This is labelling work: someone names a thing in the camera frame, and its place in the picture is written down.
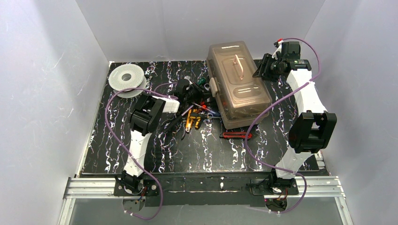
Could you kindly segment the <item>beige translucent plastic toolbox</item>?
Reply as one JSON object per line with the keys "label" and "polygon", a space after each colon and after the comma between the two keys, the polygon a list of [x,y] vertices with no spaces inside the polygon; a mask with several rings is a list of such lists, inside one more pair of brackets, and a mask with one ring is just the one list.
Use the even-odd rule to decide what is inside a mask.
{"label": "beige translucent plastic toolbox", "polygon": [[243,41],[210,45],[207,56],[209,85],[226,129],[260,123],[257,117],[272,104],[255,62]]}

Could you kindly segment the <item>red and black utility knife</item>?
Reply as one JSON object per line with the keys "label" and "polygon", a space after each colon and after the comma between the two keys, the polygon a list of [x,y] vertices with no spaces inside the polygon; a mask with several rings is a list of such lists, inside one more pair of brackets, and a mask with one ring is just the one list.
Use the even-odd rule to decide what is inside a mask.
{"label": "red and black utility knife", "polygon": [[221,139],[240,139],[246,138],[246,132],[223,132],[219,135]]}

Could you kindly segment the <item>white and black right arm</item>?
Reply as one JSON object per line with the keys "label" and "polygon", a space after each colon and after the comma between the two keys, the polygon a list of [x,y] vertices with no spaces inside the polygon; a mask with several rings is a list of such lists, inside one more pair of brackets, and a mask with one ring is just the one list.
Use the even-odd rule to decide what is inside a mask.
{"label": "white and black right arm", "polygon": [[299,38],[279,39],[274,43],[276,51],[266,53],[254,78],[277,81],[284,77],[291,93],[277,100],[260,115],[270,111],[280,102],[293,96],[298,108],[298,117],[288,133],[288,149],[282,159],[271,166],[271,172],[263,180],[251,180],[246,186],[252,195],[297,195],[295,177],[303,163],[325,149],[337,124],[335,113],[327,111],[319,99],[312,67],[301,58],[303,40]]}

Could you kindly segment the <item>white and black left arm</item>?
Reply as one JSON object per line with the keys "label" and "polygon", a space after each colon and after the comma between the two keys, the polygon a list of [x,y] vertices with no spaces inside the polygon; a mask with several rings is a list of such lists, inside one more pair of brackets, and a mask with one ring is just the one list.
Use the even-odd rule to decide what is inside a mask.
{"label": "white and black left arm", "polygon": [[211,96],[209,85],[204,78],[198,82],[184,78],[176,82],[175,86],[170,95],[161,94],[156,89],[136,88],[142,94],[134,104],[129,120],[130,146],[124,147],[129,158],[122,174],[115,177],[116,183],[129,194],[145,193],[146,186],[142,182],[142,175],[149,174],[144,168],[146,149],[162,116],[166,113],[176,115],[165,129],[168,132],[191,111],[201,110],[201,103]]}

